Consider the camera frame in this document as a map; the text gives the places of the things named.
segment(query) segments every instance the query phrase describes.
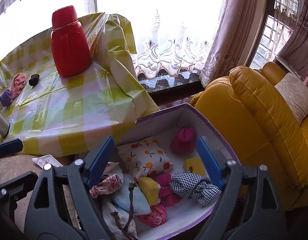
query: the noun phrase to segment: thermos lid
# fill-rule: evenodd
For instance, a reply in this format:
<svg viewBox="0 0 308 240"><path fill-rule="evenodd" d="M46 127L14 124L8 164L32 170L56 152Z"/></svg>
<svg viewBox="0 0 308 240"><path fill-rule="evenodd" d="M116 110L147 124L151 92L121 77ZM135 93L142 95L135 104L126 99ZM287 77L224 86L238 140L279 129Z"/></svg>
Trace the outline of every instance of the thermos lid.
<svg viewBox="0 0 308 240"><path fill-rule="evenodd" d="M52 29L63 27L77 21L77 14L73 5L56 10L52 14Z"/></svg>

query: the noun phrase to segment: white knit fabric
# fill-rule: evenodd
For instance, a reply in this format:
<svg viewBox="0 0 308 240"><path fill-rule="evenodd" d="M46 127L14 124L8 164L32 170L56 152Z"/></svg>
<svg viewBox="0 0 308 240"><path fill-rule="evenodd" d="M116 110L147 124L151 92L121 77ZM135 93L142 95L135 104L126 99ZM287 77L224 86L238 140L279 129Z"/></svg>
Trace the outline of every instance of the white knit fabric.
<svg viewBox="0 0 308 240"><path fill-rule="evenodd" d="M114 218L111 216L111 212L114 211L118 212L121 225L124 228L128 220L128 213L125 210L121 209L120 207L116 206L115 204L112 204L110 202L110 198L104 196L104 198L102 198L102 213L104 222L106 223L109 230L115 235L117 239L127 239L126 236L123 234L123 232L119 230L119 228L115 223ZM134 219L132 219L132 221L130 222L127 232L130 236L138 238Z"/></svg>

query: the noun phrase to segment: black and white checkered scrunchie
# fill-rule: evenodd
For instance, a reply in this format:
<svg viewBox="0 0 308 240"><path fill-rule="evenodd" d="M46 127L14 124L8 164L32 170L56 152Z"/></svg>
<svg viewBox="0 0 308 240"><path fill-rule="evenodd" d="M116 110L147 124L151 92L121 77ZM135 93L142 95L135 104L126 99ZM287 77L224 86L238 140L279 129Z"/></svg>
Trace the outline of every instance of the black and white checkered scrunchie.
<svg viewBox="0 0 308 240"><path fill-rule="evenodd" d="M196 198L201 207L207 205L219 192L218 187L212 184L210 178L193 174L190 171L173 174L169 185L172 191L182 198Z"/></svg>

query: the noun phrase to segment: silver bolt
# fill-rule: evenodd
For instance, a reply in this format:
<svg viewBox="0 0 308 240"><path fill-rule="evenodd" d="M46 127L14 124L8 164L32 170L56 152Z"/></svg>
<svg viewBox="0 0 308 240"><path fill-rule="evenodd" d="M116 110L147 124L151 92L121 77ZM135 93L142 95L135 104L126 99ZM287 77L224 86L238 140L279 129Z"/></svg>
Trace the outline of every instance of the silver bolt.
<svg viewBox="0 0 308 240"><path fill-rule="evenodd" d="M265 164L261 164L259 166L259 168L260 168L261 171L266 171L267 170L267 166Z"/></svg>
<svg viewBox="0 0 308 240"><path fill-rule="evenodd" d="M45 164L43 167L46 171L48 171L50 168L52 168L51 163Z"/></svg>
<svg viewBox="0 0 308 240"><path fill-rule="evenodd" d="M79 166L79 165L83 164L83 162L84 161L82 159L77 159L77 160L74 161L74 164Z"/></svg>
<svg viewBox="0 0 308 240"><path fill-rule="evenodd" d="M233 166L233 165L236 164L236 161L233 160L233 159L230 159L230 160L227 161L227 164L230 165L230 166Z"/></svg>

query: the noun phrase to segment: yellow leather sofa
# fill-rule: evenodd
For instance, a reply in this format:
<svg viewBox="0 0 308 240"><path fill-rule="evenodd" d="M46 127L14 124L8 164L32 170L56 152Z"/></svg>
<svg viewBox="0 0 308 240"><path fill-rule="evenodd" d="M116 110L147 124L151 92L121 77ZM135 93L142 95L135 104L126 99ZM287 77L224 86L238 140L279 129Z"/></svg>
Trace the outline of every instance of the yellow leather sofa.
<svg viewBox="0 0 308 240"><path fill-rule="evenodd" d="M190 102L232 146L242 165L267 165L284 209L308 205L308 114L300 126L274 87L286 73L268 62L237 67Z"/></svg>

